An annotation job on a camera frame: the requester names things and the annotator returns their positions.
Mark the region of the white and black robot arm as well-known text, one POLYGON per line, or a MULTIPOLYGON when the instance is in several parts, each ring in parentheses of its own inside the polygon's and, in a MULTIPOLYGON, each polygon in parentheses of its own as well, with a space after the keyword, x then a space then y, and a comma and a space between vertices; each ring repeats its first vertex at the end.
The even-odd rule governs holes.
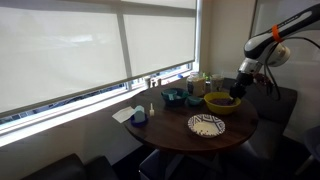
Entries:
POLYGON ((249 39, 244 45, 245 59, 238 69, 235 84, 230 88, 231 98, 245 95, 246 87, 253 83, 262 66, 283 65, 289 59, 290 50, 282 42, 292 34, 307 30, 308 26, 319 20, 320 4, 316 4, 249 39))

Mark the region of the orange band on arm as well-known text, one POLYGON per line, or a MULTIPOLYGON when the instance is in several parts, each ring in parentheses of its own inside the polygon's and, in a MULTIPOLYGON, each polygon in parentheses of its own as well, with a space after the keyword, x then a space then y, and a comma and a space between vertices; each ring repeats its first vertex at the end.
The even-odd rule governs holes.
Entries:
POLYGON ((282 38, 281 38, 280 35, 279 35, 278 26, 277 26, 276 24, 273 25, 272 28, 271 28, 271 30, 272 30, 272 36, 273 36, 274 40, 275 40, 276 42, 278 42, 278 43, 282 42, 283 40, 282 40, 282 38))

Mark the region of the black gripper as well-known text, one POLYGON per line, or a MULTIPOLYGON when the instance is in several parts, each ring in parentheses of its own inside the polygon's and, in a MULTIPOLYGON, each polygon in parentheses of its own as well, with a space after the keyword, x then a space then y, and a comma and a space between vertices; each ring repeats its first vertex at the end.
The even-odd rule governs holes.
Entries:
POLYGON ((253 83, 253 75, 240 72, 231 86, 229 95, 232 99, 241 99, 246 94, 246 87, 253 83))

